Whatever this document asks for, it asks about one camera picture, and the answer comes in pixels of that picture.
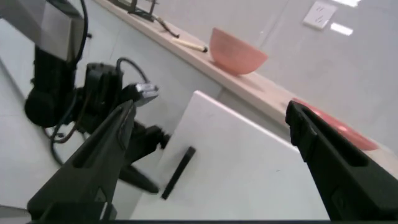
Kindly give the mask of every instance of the pink bowl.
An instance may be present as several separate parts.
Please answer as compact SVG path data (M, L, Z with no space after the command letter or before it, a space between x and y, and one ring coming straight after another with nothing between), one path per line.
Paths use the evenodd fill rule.
M233 75L254 72L268 58L260 50L217 28L213 28L211 34L210 54L218 67Z

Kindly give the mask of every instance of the black cable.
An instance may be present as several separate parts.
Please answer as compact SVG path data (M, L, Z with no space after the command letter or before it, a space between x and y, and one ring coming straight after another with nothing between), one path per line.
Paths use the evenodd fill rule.
M147 78L145 73L141 70L141 68L135 62L133 62L132 60L130 60L128 58L121 57L116 62L116 70L118 71L119 74L122 74L122 70L121 70L121 63L122 62L127 62L128 64L133 66L138 71L138 73L140 74L140 76L142 77L144 82L145 83L150 83L149 79Z
M80 43L80 48L77 53L77 56L75 58L75 61L73 61L72 65L77 67L77 63L79 63L81 56L83 55L83 51L85 49L86 45L86 39L87 39L87 33L88 33L88 13L87 13L87 7L85 0L80 0L81 3L81 8L83 9L83 16L84 16L84 28L83 28L83 38Z
M54 129L54 132L50 136L50 152L51 152L51 156L54 158L55 162L57 162L57 164L60 165L60 166L63 165L63 162L62 162L61 158L59 157L59 155L57 154L57 152L55 151L55 148L54 148L55 137L57 136L58 131L60 130L61 126L64 124L64 122L71 115L71 113L72 113L72 111L73 111L73 109L74 109L74 107L76 105L76 101L77 101L77 92L75 91L74 95L73 95L72 103L68 107L68 109L65 112L65 114L63 114L61 120L56 125L56 127Z
M180 38L180 34L176 34L174 33L166 24L166 22L160 18L160 17L155 17L153 16L153 18L163 27L163 29L165 29L170 35L172 35L175 38Z

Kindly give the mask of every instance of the white wall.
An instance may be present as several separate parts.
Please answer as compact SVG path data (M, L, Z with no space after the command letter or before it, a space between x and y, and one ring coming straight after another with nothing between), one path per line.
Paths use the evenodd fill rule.
M155 12L205 42L215 26L259 47L269 55L260 74L394 149L398 1L322 1L352 35L304 26L315 0L159 0Z

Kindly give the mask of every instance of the white cabinet door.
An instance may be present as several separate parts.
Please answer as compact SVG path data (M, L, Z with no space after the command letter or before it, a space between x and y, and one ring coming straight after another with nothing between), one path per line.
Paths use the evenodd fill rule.
M168 199L143 194L132 219L328 219L298 149L202 93L193 96L152 176L161 188L190 146L197 151Z

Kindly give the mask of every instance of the electrical outlet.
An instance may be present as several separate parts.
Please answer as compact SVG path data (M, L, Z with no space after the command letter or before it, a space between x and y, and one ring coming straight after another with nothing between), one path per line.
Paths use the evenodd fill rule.
M328 24L336 10L336 6L316 1L311 7L310 12L305 16L304 24L316 29L323 29Z

